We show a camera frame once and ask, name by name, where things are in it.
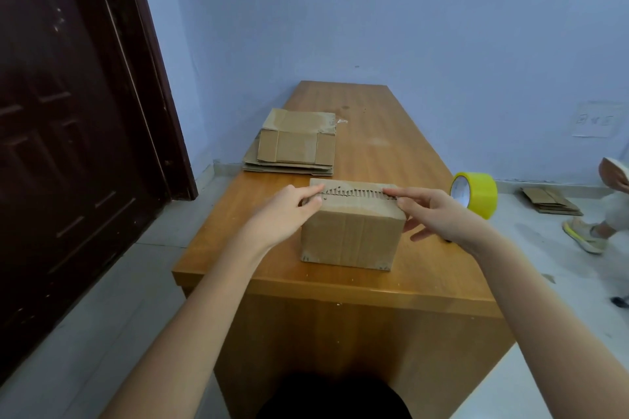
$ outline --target blue wall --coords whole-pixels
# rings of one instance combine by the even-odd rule
[[[211,152],[224,162],[240,161],[299,80],[389,85],[452,171],[595,183],[599,158],[629,140],[626,127],[614,138],[567,130],[580,101],[628,101],[627,0],[179,5]]]
[[[212,162],[179,0],[148,0],[194,177]]]

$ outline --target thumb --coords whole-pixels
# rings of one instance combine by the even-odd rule
[[[409,199],[408,197],[398,198],[397,206],[414,219],[417,219],[420,224],[426,225],[424,220],[430,215],[430,209],[419,205],[413,199]]]
[[[298,207],[303,216],[303,222],[307,221],[311,216],[313,216],[313,214],[321,208],[322,203],[323,200],[321,199],[321,196],[314,196],[310,198],[308,204]]]

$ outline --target wall socket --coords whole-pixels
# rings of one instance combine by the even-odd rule
[[[625,121],[626,104],[613,101],[585,101],[572,116],[570,133],[576,137],[609,138]]]

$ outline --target yellow adhesive tape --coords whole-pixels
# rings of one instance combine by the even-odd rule
[[[498,207],[498,188],[489,174],[457,174],[450,186],[450,195],[484,219],[489,219]]]

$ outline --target wooden table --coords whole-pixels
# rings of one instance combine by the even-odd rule
[[[337,125],[335,179],[449,189],[452,174],[386,86],[301,82],[284,107],[348,121]],[[309,182],[240,172],[173,269],[186,295],[256,206]],[[414,417],[448,418],[513,344],[476,262],[455,244],[405,235],[391,272],[299,256],[299,232],[268,253],[221,350],[215,372],[233,419],[254,417],[300,371],[376,375]]]

